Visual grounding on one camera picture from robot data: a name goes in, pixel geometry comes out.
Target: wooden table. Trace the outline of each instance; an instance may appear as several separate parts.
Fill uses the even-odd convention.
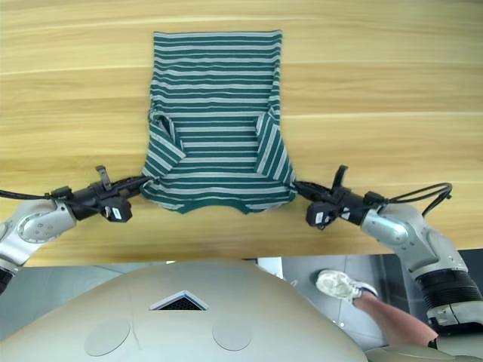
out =
[[[152,32],[284,31],[282,132],[297,178],[387,196],[431,183],[454,198],[429,221],[459,248],[483,239],[483,3],[445,0],[2,0],[0,186],[85,187],[105,164],[137,175],[148,140]],[[18,203],[0,201],[0,219]],[[29,265],[385,253],[355,226],[305,223],[307,201],[261,214],[186,215],[138,197]]]

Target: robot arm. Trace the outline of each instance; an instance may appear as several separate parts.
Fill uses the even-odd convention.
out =
[[[340,167],[331,189],[295,182],[298,192],[314,201],[307,209],[307,222],[323,229],[340,217],[359,225],[363,232],[392,249],[422,290],[429,308],[429,322],[436,332],[483,331],[483,297],[469,276],[465,262],[454,245],[423,218],[450,197],[451,185],[442,183],[392,199],[374,192],[362,197],[342,186],[346,169]],[[431,189],[438,190],[423,197],[408,198]],[[406,204],[434,195],[436,200],[423,214]]]
[[[131,204],[127,200],[140,193],[146,176],[130,177],[111,183],[106,168],[98,166],[101,181],[72,192],[64,186],[38,199],[31,195],[2,192],[9,198],[30,198],[14,215],[0,223],[0,294],[18,270],[40,247],[72,229],[77,220],[100,213],[111,222],[127,222]]]

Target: green and white striped shirt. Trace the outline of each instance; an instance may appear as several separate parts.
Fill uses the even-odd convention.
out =
[[[142,188],[186,213],[259,212],[292,201],[280,133],[281,31],[154,34],[149,147]]]

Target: gray floor tile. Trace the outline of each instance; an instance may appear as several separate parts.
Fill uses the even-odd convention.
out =
[[[0,297],[0,340],[42,315],[36,301],[45,294],[50,274],[50,268],[24,268],[9,283]]]
[[[52,268],[45,292],[39,304],[45,313],[91,290],[121,273],[96,266]]]
[[[295,289],[329,319],[336,321],[339,317],[340,300],[321,293],[315,287],[317,273],[323,268],[344,270],[346,256],[301,256],[282,258],[285,280],[291,282]]]
[[[373,348],[379,348],[383,347],[384,345],[387,345],[384,340],[374,338],[373,336],[368,336],[365,334],[357,333],[357,332],[352,332],[352,331],[347,331],[347,334],[354,339],[355,343],[363,350],[367,351],[369,349]]]
[[[383,332],[377,326],[376,322],[368,314],[348,302],[343,302],[340,305],[338,323],[345,331],[356,332],[375,339],[384,340]]]
[[[95,266],[20,270],[0,298],[0,340],[119,275]]]

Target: white sneaker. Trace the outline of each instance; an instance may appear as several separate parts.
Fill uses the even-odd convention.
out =
[[[365,290],[377,296],[377,291],[372,285],[354,281],[346,273],[333,269],[324,269],[318,273],[315,285],[328,296],[351,303],[354,302],[354,299],[359,298]]]

